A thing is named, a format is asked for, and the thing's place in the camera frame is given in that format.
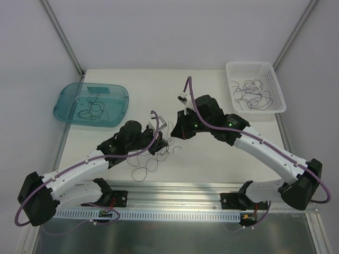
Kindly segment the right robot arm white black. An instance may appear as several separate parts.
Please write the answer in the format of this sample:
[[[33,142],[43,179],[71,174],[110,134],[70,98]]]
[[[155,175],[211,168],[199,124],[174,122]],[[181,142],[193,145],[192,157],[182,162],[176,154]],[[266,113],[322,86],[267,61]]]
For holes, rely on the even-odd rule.
[[[233,197],[226,199],[229,206],[244,211],[256,203],[282,200],[300,211],[307,208],[319,186],[320,161],[306,161],[277,147],[239,115],[225,114],[210,95],[191,101],[182,93],[178,99],[184,109],[177,113],[172,137],[187,140],[208,132],[218,141],[249,153],[280,176],[268,182],[246,181]]]

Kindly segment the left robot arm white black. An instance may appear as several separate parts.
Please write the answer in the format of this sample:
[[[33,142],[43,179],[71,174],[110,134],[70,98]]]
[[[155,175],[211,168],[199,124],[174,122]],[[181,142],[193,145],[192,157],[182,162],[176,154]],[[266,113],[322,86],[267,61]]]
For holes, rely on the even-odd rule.
[[[20,208],[15,215],[19,222],[21,212],[28,224],[40,226],[57,212],[77,205],[111,207],[114,191],[97,175],[144,152],[154,155],[166,147],[162,119],[151,119],[145,129],[137,121],[128,121],[113,137],[102,142],[89,155],[73,165],[39,175],[36,171],[26,176],[18,195]]]

